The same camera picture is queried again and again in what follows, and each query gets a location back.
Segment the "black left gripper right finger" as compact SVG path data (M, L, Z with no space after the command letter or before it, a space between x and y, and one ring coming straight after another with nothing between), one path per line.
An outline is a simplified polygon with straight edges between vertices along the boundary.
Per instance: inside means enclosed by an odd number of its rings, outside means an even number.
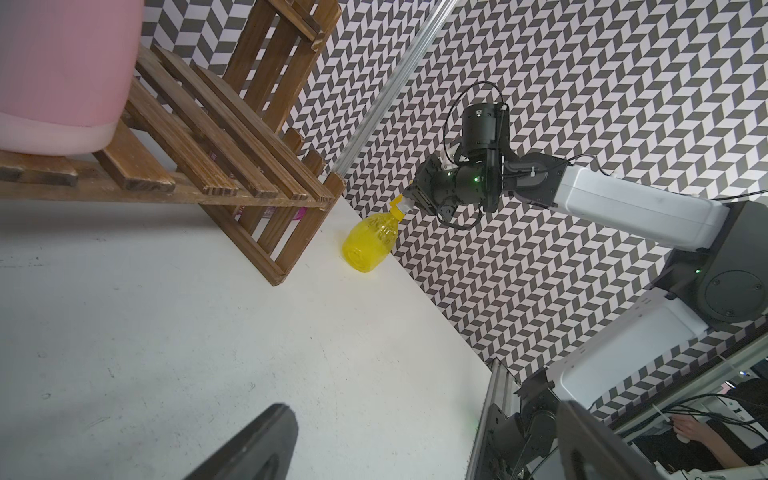
M575 401L557 409L557 440L568 480L662 480L665 476Z

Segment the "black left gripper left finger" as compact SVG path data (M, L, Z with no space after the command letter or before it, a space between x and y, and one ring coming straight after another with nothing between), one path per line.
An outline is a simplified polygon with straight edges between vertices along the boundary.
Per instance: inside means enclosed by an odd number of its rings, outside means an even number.
M290 407L272 404L186 479L286 479L298 433Z

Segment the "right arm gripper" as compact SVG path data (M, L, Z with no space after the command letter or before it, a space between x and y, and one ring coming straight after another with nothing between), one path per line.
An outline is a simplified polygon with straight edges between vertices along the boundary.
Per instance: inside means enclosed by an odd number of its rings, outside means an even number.
M446 169L437 154L430 154L418 167L403 196L422 212L441 223L451 223L462 201L456 189L457 169Z

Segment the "yellow spray bottle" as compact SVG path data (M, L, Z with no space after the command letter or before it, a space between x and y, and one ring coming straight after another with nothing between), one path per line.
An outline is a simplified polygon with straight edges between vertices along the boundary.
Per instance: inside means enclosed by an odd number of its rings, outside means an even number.
M399 224L413 207L413 200L400 195L386 212L374 213L358 223L343 242L345 261L362 273L374 270L394 248Z

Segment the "pink spray bottle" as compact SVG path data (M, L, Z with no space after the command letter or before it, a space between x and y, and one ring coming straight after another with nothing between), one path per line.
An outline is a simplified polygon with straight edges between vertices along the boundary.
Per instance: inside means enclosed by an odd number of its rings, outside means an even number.
M1 4L1 147L67 156L112 141L138 56L141 1Z

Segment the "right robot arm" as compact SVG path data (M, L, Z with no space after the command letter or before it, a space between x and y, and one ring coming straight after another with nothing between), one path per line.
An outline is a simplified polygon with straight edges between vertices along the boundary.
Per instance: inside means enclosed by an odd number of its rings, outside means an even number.
M569 402L716 331L767 316L767 208L609 176L588 156L517 154L510 110L475 104L405 203L457 233L444 307L492 364L468 473L527 477L553 455Z

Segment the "person hand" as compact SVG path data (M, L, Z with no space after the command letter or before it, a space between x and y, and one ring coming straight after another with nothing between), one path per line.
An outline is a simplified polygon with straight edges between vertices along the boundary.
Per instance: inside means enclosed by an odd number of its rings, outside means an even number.
M671 422L674 432L689 441L707 445L714 434L706 423L701 423L690 415L673 414Z

